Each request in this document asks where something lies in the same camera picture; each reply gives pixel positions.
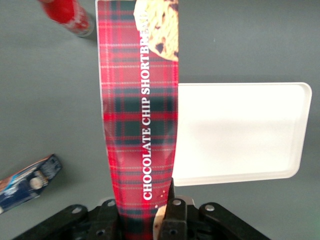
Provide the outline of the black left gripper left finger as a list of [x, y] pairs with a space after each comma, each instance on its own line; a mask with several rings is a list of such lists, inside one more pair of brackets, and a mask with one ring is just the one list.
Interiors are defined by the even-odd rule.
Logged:
[[106, 200], [99, 209], [94, 236], [97, 240], [117, 240], [119, 238], [119, 214], [114, 199]]

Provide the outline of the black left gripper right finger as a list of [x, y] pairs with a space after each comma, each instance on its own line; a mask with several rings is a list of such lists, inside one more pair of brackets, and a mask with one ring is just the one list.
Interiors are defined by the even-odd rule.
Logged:
[[159, 230], [160, 240], [187, 240], [187, 204], [175, 194], [174, 180], [169, 187], [164, 219]]

